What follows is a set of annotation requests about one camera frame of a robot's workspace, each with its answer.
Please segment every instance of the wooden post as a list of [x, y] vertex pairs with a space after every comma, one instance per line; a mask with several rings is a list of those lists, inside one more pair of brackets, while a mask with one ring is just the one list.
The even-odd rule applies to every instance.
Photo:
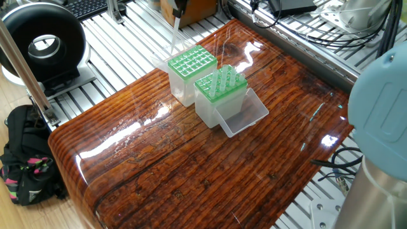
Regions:
[[11, 34], [4, 22], [0, 20], [0, 47], [6, 54], [8, 60], [13, 65], [18, 76], [22, 79], [28, 91], [32, 95], [35, 103], [38, 105], [40, 111], [46, 116], [52, 125], [56, 125], [59, 120], [53, 112], [53, 108], [46, 99], [42, 89], [39, 87], [37, 80], [34, 77], [30, 67], [25, 61], [23, 55], [14, 42]]

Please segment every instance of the clear plastic tray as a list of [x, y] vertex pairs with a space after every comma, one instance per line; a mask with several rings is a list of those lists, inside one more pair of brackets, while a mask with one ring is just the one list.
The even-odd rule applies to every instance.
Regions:
[[256, 124], [256, 122], [268, 115], [269, 112], [256, 93], [254, 93], [254, 90], [248, 88], [240, 112], [230, 118], [225, 117], [227, 114], [227, 106], [218, 106], [214, 111], [214, 116], [226, 135], [233, 137], [247, 127]]

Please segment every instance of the black cable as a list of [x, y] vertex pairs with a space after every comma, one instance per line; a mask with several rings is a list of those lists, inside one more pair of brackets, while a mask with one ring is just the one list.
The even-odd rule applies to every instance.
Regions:
[[337, 178], [337, 176], [330, 176], [330, 175], [332, 175], [332, 174], [335, 174], [335, 175], [344, 175], [344, 176], [345, 176], [344, 178], [353, 179], [352, 177], [347, 177], [347, 176], [349, 176], [349, 175], [353, 176], [353, 174], [346, 174], [346, 173], [342, 173], [342, 172], [330, 172], [329, 174], [326, 174], [325, 176], [319, 178], [318, 181], [322, 181], [322, 180], [324, 180], [324, 179], [326, 179], [326, 178], [329, 178], [329, 177]]
[[320, 165], [320, 166], [329, 167], [332, 169], [343, 169], [343, 168], [346, 169], [347, 167], [357, 165], [358, 163], [361, 163], [361, 162], [362, 162], [362, 156], [360, 158], [354, 160], [353, 162], [344, 163], [344, 164], [333, 164], [331, 162], [322, 161], [322, 160], [311, 160], [311, 163], [313, 163], [314, 165]]
[[[251, 8], [252, 8], [252, 14], [254, 14], [254, 12], [258, 9], [258, 5], [262, 1], [260, 1], [260, 0], [251, 0], [250, 5], [251, 5]], [[279, 11], [279, 15], [278, 15], [278, 17], [276, 18], [276, 20], [274, 21], [274, 23], [272, 25], [269, 25], [269, 26], [266, 26], [266, 27], [260, 26], [260, 25], [258, 25], [256, 23], [254, 23], [254, 25], [261, 28], [261, 29], [271, 28], [275, 24], [278, 23], [278, 21], [280, 19], [280, 13], [281, 13], [281, 10]], [[284, 24], [280, 24], [280, 25], [283, 26], [285, 29], [289, 30], [290, 32], [295, 33], [295, 34], [301, 36], [303, 39], [306, 39], [308, 42], [316, 44], [316, 45], [331, 46], [331, 47], [336, 47], [336, 48], [354, 48], [354, 47], [362, 46], [362, 45], [366, 44], [367, 42], [370, 42], [373, 38], [375, 38], [375, 36], [382, 29], [382, 27], [383, 27], [383, 25], [384, 25], [384, 23], [386, 21], [386, 18], [375, 32], [372, 32], [371, 34], [365, 35], [365, 36], [360, 37], [360, 38], [346, 39], [346, 40], [340, 40], [340, 41], [333, 41], [333, 40], [328, 40], [328, 39], [317, 38], [317, 37], [314, 37], [314, 36], [307, 36], [306, 34], [302, 34], [302, 33], [299, 33], [298, 31], [295, 31], [295, 30], [293, 30], [291, 28], [288, 28]], [[357, 44], [357, 45], [332, 45], [332, 44], [324, 44], [324, 43], [312, 41], [312, 40], [309, 40], [309, 38], [314, 39], [314, 40], [318, 40], [318, 41], [322, 41], [322, 42], [328, 42], [328, 43], [353, 42], [353, 41], [357, 41], [357, 40], [361, 40], [361, 39], [366, 39], [366, 38], [368, 38], [368, 39], [365, 40], [364, 42], [360, 43], [360, 44]]]
[[311, 43], [313, 43], [313, 44], [322, 45], [322, 46], [336, 47], [336, 48], [354, 48], [354, 47], [362, 46], [362, 45], [366, 44], [367, 42], [370, 42], [372, 39], [374, 39], [375, 36], [380, 32], [380, 30], [382, 30], [382, 27], [383, 27], [383, 25], [385, 24], [386, 18], [387, 18], [387, 16], [384, 18], [382, 24], [381, 24], [373, 33], [368, 34], [368, 35], [365, 35], [365, 36], [360, 37], [360, 38], [348, 39], [348, 40], [341, 40], [341, 41], [332, 41], [332, 40], [327, 40], [327, 39], [321, 39], [321, 38], [315, 38], [315, 37], [312, 37], [312, 36], [308, 36], [308, 38], [312, 38], [312, 39], [316, 39], [316, 40], [320, 40], [320, 41], [324, 41], [324, 42], [330, 42], [330, 43], [353, 42], [353, 41], [357, 41], [357, 40], [360, 40], [360, 39], [366, 39], [366, 38], [370, 37], [369, 39], [367, 39], [367, 40], [365, 40], [364, 42], [359, 43], [359, 44], [357, 44], [357, 45], [332, 45], [332, 44], [323, 44], [323, 43], [320, 43], [320, 42], [316, 42], [316, 41], [312, 41], [312, 40], [307, 39], [307, 35], [306, 35], [306, 34], [300, 34], [300, 33], [296, 32], [296, 31], [294, 31], [294, 30], [292, 30], [292, 29], [286, 27], [286, 26], [283, 25], [283, 24], [280, 24], [280, 25], [283, 26], [284, 28], [286, 28], [287, 30], [289, 30], [289, 31], [291, 31], [291, 32], [293, 32], [293, 33], [296, 33], [297, 35], [300, 35], [302, 38], [305, 37], [304, 39], [307, 39], [308, 42], [311, 42]]
[[[252, 14], [254, 14], [254, 11], [256, 11], [256, 9], [258, 9], [259, 4], [260, 4], [261, 2], [262, 2], [262, 1], [251, 0], [250, 5], [252, 6]], [[282, 0], [279, 0], [279, 2], [280, 2], [279, 15], [277, 15], [277, 18], [275, 19], [275, 21], [274, 21], [273, 24], [268, 25], [268, 26], [261, 26], [261, 25], [258, 25], [258, 24], [256, 24], [256, 23], [254, 23], [254, 25], [257, 26], [257, 27], [259, 27], [260, 29], [269, 29], [269, 28], [273, 27], [274, 25], [276, 25], [277, 22], [280, 20], [281, 11], [282, 11]]]
[[[335, 177], [335, 176], [324, 176], [324, 177], [322, 177], [322, 178], [319, 178], [318, 181], [323, 180], [323, 178], [325, 179], [325, 178], [336, 178], [336, 177]], [[346, 178], [346, 179], [354, 179], [353, 177], [343, 177], [343, 178]]]
[[390, 34], [391, 34], [391, 31], [394, 26], [394, 17], [396, 14], [396, 4], [397, 4], [397, 0], [392, 0], [392, 4], [390, 7], [389, 20], [387, 21], [387, 25], [386, 25], [382, 40], [379, 44], [376, 58], [381, 57], [386, 52], [386, 49], [388, 47], [387, 45], [389, 43]]
[[348, 150], [357, 151], [357, 152], [362, 153], [361, 149], [356, 148], [356, 147], [343, 147], [343, 148], [340, 148], [340, 149], [336, 150], [335, 153], [333, 153], [331, 163], [335, 163], [335, 158], [336, 158], [336, 156], [338, 156], [339, 153], [341, 153], [343, 151], [348, 151]]
[[223, 6], [222, 6], [222, 0], [219, 0], [219, 6], [221, 7], [222, 12], [224, 13], [224, 15], [226, 16], [226, 18], [228, 20], [231, 20], [231, 17], [229, 16], [229, 14], [226, 13], [226, 11], [224, 10]]
[[396, 35], [398, 32], [399, 22], [400, 22], [400, 18], [401, 18], [401, 14], [402, 14], [402, 11], [401, 11], [402, 7], [403, 7], [403, 0], [398, 0], [396, 19], [394, 20], [394, 26], [393, 26], [393, 30], [391, 31], [389, 43], [387, 45], [387, 51], [389, 51], [394, 46], [394, 41], [396, 40]]

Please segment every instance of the wooden table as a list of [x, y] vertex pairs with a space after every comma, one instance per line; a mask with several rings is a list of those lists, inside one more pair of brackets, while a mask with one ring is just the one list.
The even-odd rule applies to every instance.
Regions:
[[228, 138], [158, 69], [49, 140], [78, 213], [96, 228], [269, 228], [352, 127], [348, 96], [237, 20], [200, 44], [243, 71], [270, 114]]

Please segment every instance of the clear plastic rod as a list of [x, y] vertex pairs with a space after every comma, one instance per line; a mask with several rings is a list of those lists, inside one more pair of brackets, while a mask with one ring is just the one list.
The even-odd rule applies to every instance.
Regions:
[[174, 22], [174, 30], [172, 31], [171, 55], [172, 55], [172, 51], [174, 51], [174, 48], [175, 48], [176, 42], [177, 42], [179, 22], [180, 22], [180, 19], [176, 17], [176, 21]]
[[221, 86], [219, 89], [223, 92], [226, 88], [226, 80], [228, 79], [228, 66], [222, 67], [222, 78], [221, 78]]
[[246, 78], [246, 75], [244, 73], [240, 73], [239, 80], [242, 81], [244, 78]]
[[217, 69], [214, 70], [212, 75], [212, 83], [210, 84], [210, 92], [209, 95], [211, 97], [215, 96], [216, 93], [216, 83], [217, 83]]
[[231, 87], [235, 86], [236, 83], [236, 69], [234, 67], [232, 67], [231, 71], [230, 71], [230, 81], [229, 81], [229, 85]]

